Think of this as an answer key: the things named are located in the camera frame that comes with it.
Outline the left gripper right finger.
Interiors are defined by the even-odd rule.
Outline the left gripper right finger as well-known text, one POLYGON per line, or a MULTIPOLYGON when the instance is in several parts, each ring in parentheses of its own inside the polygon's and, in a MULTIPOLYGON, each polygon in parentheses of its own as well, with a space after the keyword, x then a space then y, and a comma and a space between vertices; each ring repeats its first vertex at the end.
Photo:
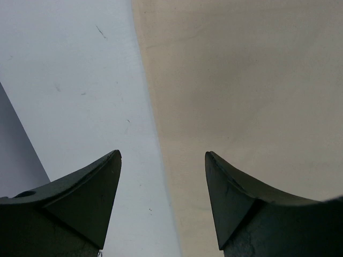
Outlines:
POLYGON ((278 190, 214 152, 205 172, 225 256, 342 256, 342 197, 316 201, 278 190))

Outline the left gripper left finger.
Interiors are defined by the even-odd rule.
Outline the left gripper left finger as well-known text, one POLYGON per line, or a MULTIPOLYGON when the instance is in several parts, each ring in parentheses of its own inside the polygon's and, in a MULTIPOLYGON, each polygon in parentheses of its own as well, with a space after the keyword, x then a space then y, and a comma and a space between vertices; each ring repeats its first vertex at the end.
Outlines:
POLYGON ((1 198, 1 256, 100 256, 122 166, 114 150, 15 197, 1 198))

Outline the beige surgical wrap cloth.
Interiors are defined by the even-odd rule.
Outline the beige surgical wrap cloth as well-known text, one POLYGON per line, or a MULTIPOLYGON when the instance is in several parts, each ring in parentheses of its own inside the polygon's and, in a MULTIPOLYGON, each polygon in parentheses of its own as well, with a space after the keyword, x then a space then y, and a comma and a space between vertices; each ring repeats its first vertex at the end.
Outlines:
POLYGON ((213 151, 282 191, 342 195, 342 1, 133 1, 183 256, 220 256, 213 151))

